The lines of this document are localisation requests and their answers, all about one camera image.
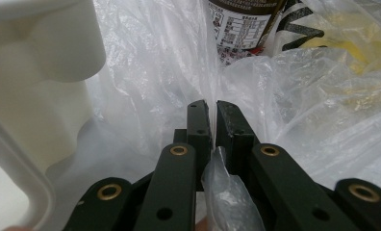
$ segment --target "white plastic container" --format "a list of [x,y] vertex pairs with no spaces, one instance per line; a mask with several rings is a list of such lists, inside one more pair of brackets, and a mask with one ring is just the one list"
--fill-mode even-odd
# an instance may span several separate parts
[[105,62],[91,0],[0,0],[0,167],[29,198],[19,225],[52,210],[48,167],[91,117],[85,79]]

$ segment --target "bottle label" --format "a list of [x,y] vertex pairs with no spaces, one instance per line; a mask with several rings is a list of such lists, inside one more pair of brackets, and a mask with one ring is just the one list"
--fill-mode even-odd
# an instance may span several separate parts
[[211,2],[209,8],[215,26],[217,45],[230,48],[255,48],[271,17],[271,14],[235,13]]

